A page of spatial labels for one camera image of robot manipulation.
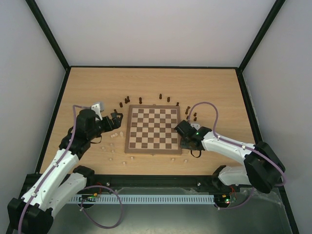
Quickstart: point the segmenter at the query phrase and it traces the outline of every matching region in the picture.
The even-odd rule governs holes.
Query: gray wall
[[[311,233],[312,1],[287,0],[244,72],[260,130],[286,166],[300,233]]]
[[[37,0],[70,65],[238,66],[274,0]]]
[[[0,1],[0,233],[33,173],[64,69],[24,0]]]

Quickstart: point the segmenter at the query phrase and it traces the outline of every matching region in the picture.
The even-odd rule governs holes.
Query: cable
[[[81,204],[80,204],[80,211],[82,211],[82,212],[87,216],[87,218],[88,218],[93,224],[95,224],[96,226],[98,226],[99,228],[103,228],[103,229],[112,229],[112,228],[117,227],[117,226],[121,223],[122,218],[123,218],[123,215],[124,215],[124,209],[123,209],[123,205],[122,205],[122,202],[121,202],[120,197],[118,196],[118,194],[117,194],[114,190],[112,190],[111,188],[102,186],[102,185],[93,185],[93,186],[85,187],[85,188],[82,189],[81,191],[83,191],[83,190],[85,190],[85,189],[91,189],[91,188],[103,188],[103,189],[107,189],[107,190],[109,190],[110,192],[112,192],[113,194],[116,195],[116,197],[117,197],[117,199],[118,199],[118,201],[119,201],[119,203],[120,203],[120,212],[121,212],[121,213],[120,213],[119,220],[117,221],[116,224],[114,224],[113,226],[110,226],[110,227],[103,226],[103,225],[100,225],[100,224],[96,223],[96,222],[88,215],[88,213],[87,213],[87,212],[84,210],[84,208],[83,208],[83,202],[85,201],[85,199],[83,199],[83,200],[81,201]]]
[[[249,200],[250,198],[252,198],[252,194],[254,193],[254,187],[252,188],[248,198],[241,204],[237,205],[237,206],[234,206],[234,207],[226,207],[226,208],[222,208],[222,207],[218,207],[217,204],[214,204],[215,207],[218,208],[219,211],[222,211],[222,210],[231,210],[231,209],[236,209],[236,208],[239,208],[239,207],[242,207],[243,205],[245,205]]]
[[[87,107],[87,106],[78,106],[78,105],[73,105],[73,115],[74,115],[74,125],[73,125],[73,132],[72,132],[72,136],[70,138],[69,144],[67,146],[67,148],[65,149],[65,151],[63,152],[63,154],[61,155],[61,157],[56,161],[56,165],[59,164],[59,162],[62,161],[62,159],[65,157],[65,155],[67,154],[69,148],[71,147],[73,140],[74,140],[74,136],[75,136],[75,131],[76,131],[76,110],[75,108],[81,108],[81,109],[90,109],[91,107]],[[40,181],[40,183],[38,184],[38,186],[36,187],[36,189],[34,190],[34,193],[37,193],[40,189],[40,187],[43,185],[43,183],[45,182],[45,180],[47,179],[47,177],[51,174],[51,172],[56,168],[56,166],[52,166],[50,168],[50,170],[45,174],[45,176],[43,177],[43,179]],[[23,219],[25,216],[25,213],[27,211],[27,208],[29,206],[29,204],[32,202],[32,200],[34,199],[34,196],[30,196],[28,202],[26,203],[20,218],[19,218],[19,227],[18,227],[18,233],[21,234],[21,227],[22,227],[22,223],[23,223]]]
[[[195,105],[191,108],[191,110],[190,110],[188,122],[190,122],[190,118],[191,118],[191,114],[192,114],[193,109],[194,109],[196,106],[201,105],[201,104],[208,104],[208,105],[211,105],[211,106],[214,108],[214,110],[215,110],[216,116],[215,116],[214,127],[213,127],[214,136],[215,136],[217,139],[219,139],[219,140],[221,140],[221,141],[224,141],[224,142],[226,142],[226,143],[228,143],[228,144],[231,144],[231,145],[234,145],[234,146],[237,146],[237,147],[242,147],[241,144],[237,144],[237,143],[232,142],[232,141],[230,141],[230,140],[226,140],[226,139],[223,139],[223,138],[219,137],[218,134],[215,132],[216,124],[217,124],[218,118],[219,118],[219,112],[218,112],[218,109],[216,108],[216,106],[213,105],[213,104],[210,103],[210,102],[203,101],[203,102],[199,102],[199,103],[195,104]],[[248,146],[245,146],[245,149],[250,150],[250,151],[256,153],[257,155],[259,155],[260,157],[262,157],[263,159],[265,159],[266,161],[268,161],[272,166],[274,166],[274,167],[278,170],[278,172],[280,172],[280,174],[281,174],[282,177],[283,177],[283,182],[280,183],[280,184],[276,184],[276,186],[283,186],[283,185],[287,182],[287,178],[286,178],[284,172],[282,171],[282,169],[280,169],[279,166],[277,166],[272,160],[270,160],[268,157],[266,157],[264,154],[260,153],[259,151],[255,150],[255,149],[252,149],[252,148],[250,148],[250,147],[248,147]]]

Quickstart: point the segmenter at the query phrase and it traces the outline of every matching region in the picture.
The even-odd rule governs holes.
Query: gray floor
[[[113,225],[118,205],[95,205],[88,210],[95,221]],[[290,234],[278,196],[253,196],[245,206],[218,211],[213,205],[125,205],[123,222],[111,230],[92,224],[77,205],[65,205],[49,234]]]

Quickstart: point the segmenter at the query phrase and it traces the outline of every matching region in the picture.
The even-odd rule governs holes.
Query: chessboard border
[[[180,123],[180,107],[174,105],[130,105],[128,111],[128,118],[127,118],[127,130],[126,130],[126,142],[125,142],[125,153],[126,154],[148,154],[148,155],[181,155],[182,148],[180,147],[181,137],[177,136],[178,141],[178,149],[177,150],[170,150],[170,149],[130,149],[129,148],[129,140],[130,134],[128,134],[128,130],[131,128],[131,120],[132,120],[132,110],[133,108],[140,108],[140,109],[173,109],[176,110],[176,119],[177,124]]]

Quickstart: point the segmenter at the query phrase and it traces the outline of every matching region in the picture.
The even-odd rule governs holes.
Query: chessboard square
[[[129,138],[129,142],[134,142],[134,143],[136,143],[136,141],[137,141],[137,137],[130,137],[130,138]]]
[[[147,143],[147,148],[152,150],[154,148],[154,143]]]
[[[178,144],[172,144],[171,145],[171,149],[172,150],[177,150],[179,148],[179,145]]]
[[[172,137],[172,138],[177,138],[177,136],[178,136],[178,135],[177,135],[177,132],[176,132],[176,131],[175,131],[174,133],[171,133],[171,137]]]
[[[129,148],[135,148],[136,147],[136,143],[135,142],[130,142],[129,143]]]
[[[137,142],[136,143],[136,149],[141,149],[142,148],[142,143]]]
[[[166,149],[171,149],[171,144],[170,143],[166,143]]]
[[[159,149],[165,150],[166,149],[166,143],[160,143],[159,144]]]

